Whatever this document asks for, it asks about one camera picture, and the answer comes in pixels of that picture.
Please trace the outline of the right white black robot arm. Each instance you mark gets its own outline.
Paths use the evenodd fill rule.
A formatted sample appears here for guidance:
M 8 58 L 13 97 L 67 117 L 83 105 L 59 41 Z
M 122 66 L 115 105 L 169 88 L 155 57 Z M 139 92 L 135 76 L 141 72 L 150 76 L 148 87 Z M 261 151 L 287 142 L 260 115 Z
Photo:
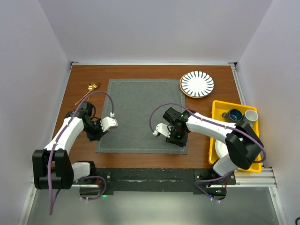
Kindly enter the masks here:
M 166 142 L 186 146 L 190 132 L 214 138 L 226 146 L 227 153 L 213 163 L 209 179 L 220 184 L 225 175 L 240 168 L 247 170 L 252 164 L 261 163 L 257 157 L 264 151 L 263 143 L 249 124 L 221 122 L 185 109 L 178 112 L 170 107 L 163 115 L 168 123 L 156 125 L 153 135 L 163 135 Z

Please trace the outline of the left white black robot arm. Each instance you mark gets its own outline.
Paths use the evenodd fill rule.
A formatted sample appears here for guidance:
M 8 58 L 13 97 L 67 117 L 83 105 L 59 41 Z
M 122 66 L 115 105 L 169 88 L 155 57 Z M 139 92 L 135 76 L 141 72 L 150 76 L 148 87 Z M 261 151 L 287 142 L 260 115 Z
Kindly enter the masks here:
M 84 102 L 78 110 L 69 111 L 56 136 L 44 149 L 32 155 L 34 184 L 37 189 L 69 189 L 74 181 L 82 179 L 92 184 L 97 179 L 96 166 L 92 161 L 72 164 L 70 150 L 78 135 L 84 131 L 90 141 L 99 141 L 111 127 L 117 126 L 114 113 L 103 119 L 92 120 L 93 104 Z

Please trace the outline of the grey cloth napkin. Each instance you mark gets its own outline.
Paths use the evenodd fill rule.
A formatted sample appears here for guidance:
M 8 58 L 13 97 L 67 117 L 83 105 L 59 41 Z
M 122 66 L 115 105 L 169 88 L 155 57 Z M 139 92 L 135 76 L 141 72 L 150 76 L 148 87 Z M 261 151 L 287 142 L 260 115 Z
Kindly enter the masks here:
M 111 79 L 102 115 L 114 111 L 117 128 L 109 129 L 99 142 L 97 153 L 187 154 L 187 147 L 166 143 L 163 135 L 155 137 L 151 128 L 165 123 L 169 107 L 181 112 L 185 95 L 175 79 Z

